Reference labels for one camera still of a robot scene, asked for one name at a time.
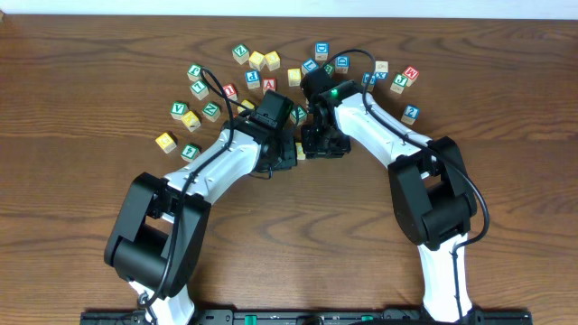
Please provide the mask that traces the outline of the yellow O block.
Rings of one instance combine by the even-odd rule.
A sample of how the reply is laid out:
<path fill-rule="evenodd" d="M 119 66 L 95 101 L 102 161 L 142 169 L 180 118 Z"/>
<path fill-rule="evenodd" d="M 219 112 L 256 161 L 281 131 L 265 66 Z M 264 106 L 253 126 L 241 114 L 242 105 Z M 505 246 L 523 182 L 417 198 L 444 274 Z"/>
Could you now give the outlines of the yellow O block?
<path fill-rule="evenodd" d="M 296 155 L 299 161 L 304 161 L 306 159 L 306 154 L 303 150 L 303 145 L 301 143 L 296 143 Z"/>

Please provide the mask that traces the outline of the green B block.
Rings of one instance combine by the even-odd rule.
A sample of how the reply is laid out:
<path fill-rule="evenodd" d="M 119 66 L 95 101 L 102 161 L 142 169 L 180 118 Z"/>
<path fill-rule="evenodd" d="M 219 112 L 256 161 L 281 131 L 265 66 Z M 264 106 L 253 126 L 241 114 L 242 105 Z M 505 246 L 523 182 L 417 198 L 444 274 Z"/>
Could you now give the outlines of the green B block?
<path fill-rule="evenodd" d="M 333 75 L 335 73 L 335 66 L 333 64 L 326 64 L 324 66 L 324 69 L 330 77 L 333 77 Z"/>

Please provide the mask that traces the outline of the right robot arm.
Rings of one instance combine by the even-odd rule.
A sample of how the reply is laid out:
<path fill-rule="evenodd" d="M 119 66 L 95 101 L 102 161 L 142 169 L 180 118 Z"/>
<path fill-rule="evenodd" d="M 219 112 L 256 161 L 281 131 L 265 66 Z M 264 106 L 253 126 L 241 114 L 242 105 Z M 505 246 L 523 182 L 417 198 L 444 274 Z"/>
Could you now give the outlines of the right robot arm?
<path fill-rule="evenodd" d="M 313 114 L 302 128 L 306 157 L 341 158 L 356 140 L 387 168 L 396 222 L 419 251 L 424 309 L 433 320 L 463 320 L 472 308 L 465 247 L 471 218 L 486 206 L 458 145 L 402 125 L 353 80 L 306 78 L 301 89 Z"/>

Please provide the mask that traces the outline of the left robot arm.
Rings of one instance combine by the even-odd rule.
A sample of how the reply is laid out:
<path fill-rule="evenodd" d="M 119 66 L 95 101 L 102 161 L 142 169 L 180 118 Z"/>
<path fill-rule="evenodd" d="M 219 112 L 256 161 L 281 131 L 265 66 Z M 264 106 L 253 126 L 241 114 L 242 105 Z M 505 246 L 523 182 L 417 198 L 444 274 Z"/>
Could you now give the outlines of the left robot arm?
<path fill-rule="evenodd" d="M 199 260 L 211 206 L 240 177 L 297 163 L 294 134 L 241 117 L 227 122 L 204 153 L 157 178 L 131 183 L 104 253 L 138 293 L 148 324 L 186 324 L 195 312 L 187 283 Z"/>

